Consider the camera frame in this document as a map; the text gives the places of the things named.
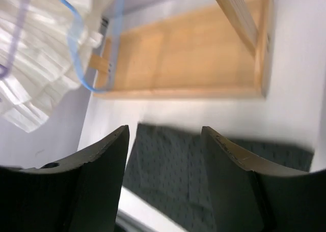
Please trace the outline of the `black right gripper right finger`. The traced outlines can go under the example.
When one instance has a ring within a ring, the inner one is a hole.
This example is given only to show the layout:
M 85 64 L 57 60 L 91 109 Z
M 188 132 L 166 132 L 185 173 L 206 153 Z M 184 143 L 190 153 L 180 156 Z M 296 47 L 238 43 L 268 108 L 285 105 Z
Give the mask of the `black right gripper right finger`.
M 217 231 L 325 231 L 325 171 L 268 161 L 201 131 Z

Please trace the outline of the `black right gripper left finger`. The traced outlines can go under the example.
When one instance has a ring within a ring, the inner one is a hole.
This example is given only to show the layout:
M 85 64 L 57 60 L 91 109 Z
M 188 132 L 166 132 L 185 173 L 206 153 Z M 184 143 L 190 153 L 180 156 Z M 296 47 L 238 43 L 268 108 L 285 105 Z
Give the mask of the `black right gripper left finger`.
M 1 231 L 113 231 L 128 145 L 124 125 L 41 168 L 1 167 Z

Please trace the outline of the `grey polka dot skirt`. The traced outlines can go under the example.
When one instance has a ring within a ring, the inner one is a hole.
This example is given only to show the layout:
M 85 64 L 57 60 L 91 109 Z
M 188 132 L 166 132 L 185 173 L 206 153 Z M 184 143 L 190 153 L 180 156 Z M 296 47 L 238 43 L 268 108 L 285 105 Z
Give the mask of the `grey polka dot skirt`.
M 312 154 L 288 144 L 230 140 L 276 164 L 308 172 Z M 123 186 L 188 231 L 217 231 L 200 133 L 139 124 Z

